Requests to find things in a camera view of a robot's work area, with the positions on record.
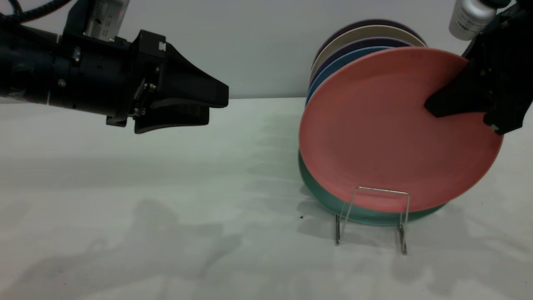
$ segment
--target blue plate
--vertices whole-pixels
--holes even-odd
[[[367,47],[358,49],[355,51],[352,51],[348,54],[345,54],[339,58],[337,58],[335,61],[333,61],[329,66],[325,67],[320,74],[318,74],[317,78],[313,80],[313,83],[309,87],[309,91],[307,92],[307,98],[305,99],[305,105],[307,106],[307,103],[309,102],[309,99],[313,95],[314,91],[318,88],[318,86],[326,80],[328,77],[331,76],[331,74],[338,71],[340,68],[344,67],[345,65],[351,63],[352,61],[361,58],[365,55],[368,55],[370,53],[374,53],[377,51],[390,49],[393,47],[388,46],[375,46],[375,47]]]
[[[309,84],[311,84],[324,70],[327,66],[329,66],[332,62],[334,62],[337,58],[348,54],[352,51],[367,48],[367,47],[375,47],[375,46],[386,46],[386,47],[409,47],[412,46],[411,44],[404,42],[402,40],[398,40],[396,38],[391,37],[371,37],[371,38],[364,38],[362,40],[355,41],[353,43],[350,43],[344,47],[341,47],[335,53],[331,54],[324,62],[318,67],[317,71],[314,74],[311,74],[311,80],[309,81]]]

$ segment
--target cable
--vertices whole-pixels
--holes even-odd
[[[52,0],[36,9],[21,14],[0,15],[0,23],[24,23],[50,14],[69,3],[71,0]]]
[[[22,7],[17,0],[9,0],[9,3],[13,7],[13,14],[22,14]]]

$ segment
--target bottle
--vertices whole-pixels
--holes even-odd
[[[511,0],[456,0],[451,15],[450,33],[462,41],[475,38],[496,16],[496,10]]]

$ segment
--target plate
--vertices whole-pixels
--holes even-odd
[[[390,49],[390,48],[392,47],[386,47],[386,46],[367,47],[367,48],[352,51],[336,59],[334,62],[329,64],[324,70],[322,70],[320,74],[318,74],[317,77],[313,80],[313,83],[311,83],[311,86],[309,87],[309,90],[307,91],[305,105],[307,105],[307,103],[309,102],[309,99],[312,97],[313,93],[320,86],[320,84],[324,80],[326,80],[328,77],[330,77],[333,73],[338,71],[340,68],[344,67],[345,65],[365,55],[368,55],[368,54],[371,54],[377,51],[381,51],[381,50]]]
[[[401,40],[397,40],[395,38],[388,38],[388,37],[371,37],[371,38],[364,38],[362,40],[358,40],[356,42],[350,43],[337,51],[335,51],[333,54],[331,54],[320,66],[318,67],[317,71],[314,74],[311,74],[311,81],[310,84],[317,78],[317,75],[322,72],[327,66],[329,66],[332,62],[334,62],[337,58],[348,54],[352,51],[366,48],[366,47],[375,47],[375,46],[387,46],[387,47],[408,47],[412,46],[409,43],[406,43]]]
[[[405,30],[405,31],[409,32],[410,34],[416,36],[419,40],[421,40],[424,43],[425,46],[427,46],[426,42],[422,39],[422,37],[418,33],[416,33],[416,31],[414,31],[411,28],[405,26],[404,24],[401,24],[401,23],[398,23],[398,22],[394,22],[394,21],[391,21],[391,20],[371,19],[371,20],[364,20],[364,21],[359,21],[359,22],[352,23],[350,25],[347,25],[347,26],[339,29],[337,32],[332,34],[324,42],[324,44],[322,44],[322,46],[320,46],[319,50],[317,51],[317,54],[314,56],[313,62],[317,59],[318,54],[320,54],[320,52],[322,52],[322,50],[324,50],[324,48],[329,43],[331,43],[334,39],[336,39],[340,35],[346,33],[347,31],[350,31],[350,30],[353,30],[353,29],[356,29],[356,28],[359,28],[359,27],[363,27],[363,26],[368,26],[368,25],[387,25],[387,26],[391,26],[391,27],[400,28],[400,29]]]
[[[422,40],[413,34],[396,27],[386,25],[368,25],[358,27],[336,37],[331,43],[327,44],[326,47],[320,51],[317,59],[314,61],[313,66],[311,67],[311,74],[316,73],[318,67],[324,62],[324,60],[326,60],[326,58],[328,58],[341,47],[352,42],[362,40],[363,38],[370,37],[396,38],[414,46],[425,47],[425,44],[422,42]]]
[[[425,100],[466,66],[455,54],[422,47],[379,51],[353,61],[315,91],[300,124],[300,151],[328,192],[351,201],[357,186],[411,194],[410,211],[460,196],[488,171],[503,137],[483,113],[436,118]],[[389,195],[365,193],[356,205],[402,212]]]
[[[345,203],[339,198],[331,195],[327,190],[321,187],[318,182],[309,173],[309,170],[305,166],[302,160],[302,156],[298,152],[298,166],[300,167],[300,175],[305,183],[305,186],[311,192],[315,199],[322,204],[330,212],[340,215],[342,206]],[[412,212],[409,214],[409,221],[421,219],[427,215],[430,215],[437,210],[441,209],[444,205],[431,208],[428,210]],[[346,216],[348,206],[345,207],[343,217]],[[352,206],[350,211],[350,218],[348,220],[360,224],[374,225],[374,226],[396,226],[400,220],[400,214],[391,214],[387,212],[379,212],[368,210],[365,208]]]

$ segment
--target metal bracket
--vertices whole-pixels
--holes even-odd
[[[401,244],[401,252],[403,255],[407,255],[407,244],[406,244],[406,235],[407,235],[407,223],[409,221],[409,205],[411,203],[411,195],[407,192],[401,192],[401,191],[393,191],[393,190],[384,190],[382,188],[373,188],[373,187],[364,187],[364,186],[358,186],[353,191],[352,201],[350,202],[350,206],[348,207],[348,212],[346,213],[346,216],[344,217],[344,223],[342,224],[341,229],[341,218],[344,215],[344,208],[346,207],[346,202],[342,205],[342,210],[340,215],[335,215],[335,245],[339,246],[341,244],[341,241],[344,238],[344,230],[346,229],[346,223],[348,223],[348,218],[350,217],[350,211],[352,210],[353,202],[356,199],[356,194],[358,190],[371,190],[371,191],[378,191],[378,192],[385,192],[385,193],[394,193],[394,194],[402,194],[407,196],[407,206],[405,209],[405,221],[403,220],[403,214],[400,214],[400,220],[398,222],[398,232],[400,233],[400,244]]]

